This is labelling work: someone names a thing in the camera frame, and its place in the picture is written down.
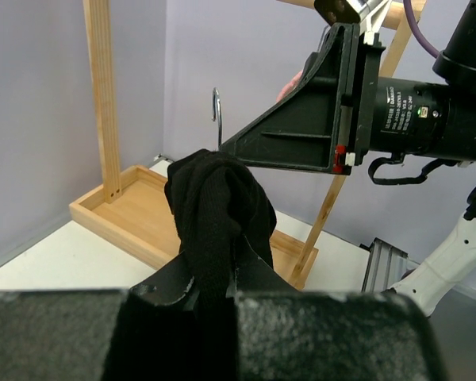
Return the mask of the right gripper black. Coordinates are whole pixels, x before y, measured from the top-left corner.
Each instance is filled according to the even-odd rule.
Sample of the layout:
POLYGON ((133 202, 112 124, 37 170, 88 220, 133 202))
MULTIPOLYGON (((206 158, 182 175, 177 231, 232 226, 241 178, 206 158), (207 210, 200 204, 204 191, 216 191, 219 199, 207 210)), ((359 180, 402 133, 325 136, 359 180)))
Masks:
POLYGON ((384 49, 377 33, 334 24, 296 88, 221 151, 250 167, 349 175, 370 148, 384 49))

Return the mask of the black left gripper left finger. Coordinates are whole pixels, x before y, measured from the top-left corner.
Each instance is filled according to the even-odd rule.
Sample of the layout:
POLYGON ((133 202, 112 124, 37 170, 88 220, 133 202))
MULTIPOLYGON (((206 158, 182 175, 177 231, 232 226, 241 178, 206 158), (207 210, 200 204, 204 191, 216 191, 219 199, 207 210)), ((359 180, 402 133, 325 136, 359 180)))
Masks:
POLYGON ((182 258, 129 290, 0 291, 0 380, 195 380, 194 298, 182 258))

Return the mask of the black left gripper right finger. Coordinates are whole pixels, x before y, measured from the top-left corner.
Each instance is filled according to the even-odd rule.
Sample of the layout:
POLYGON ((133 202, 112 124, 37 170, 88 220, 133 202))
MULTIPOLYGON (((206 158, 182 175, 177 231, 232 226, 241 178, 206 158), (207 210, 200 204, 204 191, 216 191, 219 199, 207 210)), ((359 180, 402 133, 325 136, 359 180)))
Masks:
POLYGON ((445 380, 427 318, 391 293, 297 291, 240 238, 228 380, 445 380))

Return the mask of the white hanger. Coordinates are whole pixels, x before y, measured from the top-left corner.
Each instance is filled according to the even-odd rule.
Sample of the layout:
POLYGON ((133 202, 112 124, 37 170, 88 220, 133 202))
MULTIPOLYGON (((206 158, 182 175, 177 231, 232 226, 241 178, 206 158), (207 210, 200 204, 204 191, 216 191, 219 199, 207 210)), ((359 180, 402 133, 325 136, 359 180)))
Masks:
POLYGON ((216 87, 213 88, 213 92, 212 92, 212 104, 213 104, 212 121, 217 123, 217 149, 221 150, 223 122, 222 122, 222 112, 221 112, 221 97, 216 87))

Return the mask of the black garment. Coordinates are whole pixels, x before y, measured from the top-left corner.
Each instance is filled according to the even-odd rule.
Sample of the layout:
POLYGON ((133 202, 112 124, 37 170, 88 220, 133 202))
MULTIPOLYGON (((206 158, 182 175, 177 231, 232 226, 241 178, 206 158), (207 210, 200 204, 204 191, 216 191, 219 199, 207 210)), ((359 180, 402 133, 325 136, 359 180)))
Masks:
POLYGON ((273 264, 275 211, 243 163, 207 149, 170 164, 164 193, 181 241, 179 251, 199 289, 202 377, 224 380, 234 368, 225 316, 233 257, 250 247, 268 266, 273 264))

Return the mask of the pink hanger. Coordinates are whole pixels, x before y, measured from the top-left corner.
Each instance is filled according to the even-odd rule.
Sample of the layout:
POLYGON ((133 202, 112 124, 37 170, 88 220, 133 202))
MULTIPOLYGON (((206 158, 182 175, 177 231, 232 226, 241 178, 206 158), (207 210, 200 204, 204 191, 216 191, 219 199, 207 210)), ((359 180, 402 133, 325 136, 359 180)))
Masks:
POLYGON ((276 98, 276 102, 281 102, 292 90, 294 90, 302 77, 303 71, 299 71, 280 91, 276 98))

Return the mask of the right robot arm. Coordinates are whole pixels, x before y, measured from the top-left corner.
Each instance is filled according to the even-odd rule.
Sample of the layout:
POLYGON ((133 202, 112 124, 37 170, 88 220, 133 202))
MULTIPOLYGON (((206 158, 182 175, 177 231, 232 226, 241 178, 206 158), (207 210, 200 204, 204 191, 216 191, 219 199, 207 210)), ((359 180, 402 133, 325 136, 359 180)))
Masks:
POLYGON ((332 208, 344 179, 378 152, 373 183, 423 183, 442 166, 476 162, 476 1, 468 3, 444 50, 419 30, 411 2, 407 28, 435 58, 443 84, 387 76, 379 30, 388 1, 316 1, 330 29, 293 90, 228 139, 222 152, 250 167, 333 175, 322 206, 332 208))

